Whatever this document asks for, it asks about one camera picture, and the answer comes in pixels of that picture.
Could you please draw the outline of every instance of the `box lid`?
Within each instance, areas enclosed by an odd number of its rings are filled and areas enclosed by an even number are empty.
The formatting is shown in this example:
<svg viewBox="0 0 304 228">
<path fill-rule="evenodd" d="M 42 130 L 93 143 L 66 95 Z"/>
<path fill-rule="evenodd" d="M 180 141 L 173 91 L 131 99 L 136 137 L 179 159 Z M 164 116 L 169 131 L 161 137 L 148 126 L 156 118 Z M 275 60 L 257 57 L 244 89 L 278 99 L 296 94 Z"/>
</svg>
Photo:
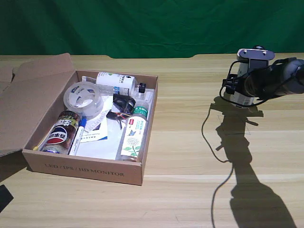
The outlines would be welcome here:
<svg viewBox="0 0 304 228">
<path fill-rule="evenodd" d="M 0 97 L 3 91 L 10 85 L 13 79 L 13 67 L 4 66 L 0 68 Z"/>
<path fill-rule="evenodd" d="M 0 98 L 0 156 L 27 145 L 47 110 L 63 96 L 74 72 L 68 53 L 19 67 Z"/>
</svg>

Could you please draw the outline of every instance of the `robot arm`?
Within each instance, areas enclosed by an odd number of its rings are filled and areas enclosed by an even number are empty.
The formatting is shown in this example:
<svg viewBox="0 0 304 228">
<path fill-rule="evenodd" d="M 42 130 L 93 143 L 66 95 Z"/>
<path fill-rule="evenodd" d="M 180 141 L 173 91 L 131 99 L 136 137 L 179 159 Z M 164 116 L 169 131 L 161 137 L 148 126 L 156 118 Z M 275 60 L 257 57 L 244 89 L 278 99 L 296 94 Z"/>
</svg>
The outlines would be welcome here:
<svg viewBox="0 0 304 228">
<path fill-rule="evenodd" d="M 230 73 L 233 63 L 223 80 L 220 97 L 237 107 L 252 107 L 276 97 L 304 93 L 304 60 L 293 57 L 279 59 L 269 65 L 274 53 L 258 47 L 260 49 L 256 46 L 237 52 L 234 63 L 240 62 L 238 73 Z M 262 101 L 253 104 L 255 98 Z"/>
</svg>

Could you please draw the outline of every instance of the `paper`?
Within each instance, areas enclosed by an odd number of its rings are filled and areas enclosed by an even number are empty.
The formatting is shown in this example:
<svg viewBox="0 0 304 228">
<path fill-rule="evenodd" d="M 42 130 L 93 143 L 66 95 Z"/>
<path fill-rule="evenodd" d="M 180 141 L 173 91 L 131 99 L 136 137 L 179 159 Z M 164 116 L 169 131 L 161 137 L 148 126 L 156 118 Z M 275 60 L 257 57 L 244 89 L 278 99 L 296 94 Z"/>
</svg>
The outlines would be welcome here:
<svg viewBox="0 0 304 228">
<path fill-rule="evenodd" d="M 89 133 L 90 131 L 94 130 L 102 122 L 102 120 L 105 119 L 106 115 L 112 108 L 113 96 L 103 96 L 102 98 L 104 102 L 103 109 L 98 116 L 86 122 L 85 133 Z"/>
<path fill-rule="evenodd" d="M 108 138 L 108 127 L 106 118 L 104 118 L 101 123 L 92 131 L 84 132 L 80 143 L 98 141 L 98 140 L 105 140 Z"/>
<path fill-rule="evenodd" d="M 108 138 L 94 142 L 84 142 L 79 145 L 76 156 L 102 158 L 115 160 L 119 143 L 123 134 L 120 125 L 115 120 L 104 119 L 107 121 Z"/>
</svg>

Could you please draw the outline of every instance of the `cylindrical container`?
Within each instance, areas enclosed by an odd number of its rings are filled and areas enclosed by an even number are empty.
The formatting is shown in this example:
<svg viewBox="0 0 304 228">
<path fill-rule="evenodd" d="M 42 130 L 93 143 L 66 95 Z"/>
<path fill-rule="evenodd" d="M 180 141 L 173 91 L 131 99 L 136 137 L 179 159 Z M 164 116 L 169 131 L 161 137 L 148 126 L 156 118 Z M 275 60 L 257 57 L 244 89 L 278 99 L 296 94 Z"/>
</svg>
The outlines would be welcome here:
<svg viewBox="0 0 304 228">
<path fill-rule="evenodd" d="M 148 109 L 149 104 L 146 101 L 136 101 L 133 115 L 126 119 L 117 160 L 140 161 L 147 130 Z"/>
<path fill-rule="evenodd" d="M 80 122 L 80 116 L 72 111 L 63 111 L 42 151 L 68 154 Z"/>
<path fill-rule="evenodd" d="M 113 94 L 131 96 L 137 86 L 135 77 L 129 75 L 99 72 L 96 84 L 102 86 L 112 86 Z"/>
<path fill-rule="evenodd" d="M 91 82 L 73 84 L 66 90 L 63 100 L 68 110 L 87 120 L 100 114 L 104 105 L 100 89 Z"/>
</svg>

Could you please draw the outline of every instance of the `wood grain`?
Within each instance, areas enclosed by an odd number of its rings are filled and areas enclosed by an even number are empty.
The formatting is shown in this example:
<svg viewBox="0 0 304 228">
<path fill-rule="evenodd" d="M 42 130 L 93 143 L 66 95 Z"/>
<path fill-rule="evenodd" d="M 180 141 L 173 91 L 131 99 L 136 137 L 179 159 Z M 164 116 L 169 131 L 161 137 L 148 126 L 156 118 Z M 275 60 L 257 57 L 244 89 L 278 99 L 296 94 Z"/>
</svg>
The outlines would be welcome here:
<svg viewBox="0 0 304 228">
<path fill-rule="evenodd" d="M 277 54 L 304 59 L 303 53 Z M 18 67 L 43 56 L 0 56 Z M 143 186 L 33 173 L 20 156 L 0 162 L 14 200 L 1 212 L 5 228 L 304 227 L 304 95 L 231 109 L 217 96 L 235 54 L 176 59 L 72 56 L 77 69 L 159 76 L 159 92 Z M 255 122 L 258 126 L 245 123 Z M 18 169 L 10 169 L 16 163 Z"/>
</svg>

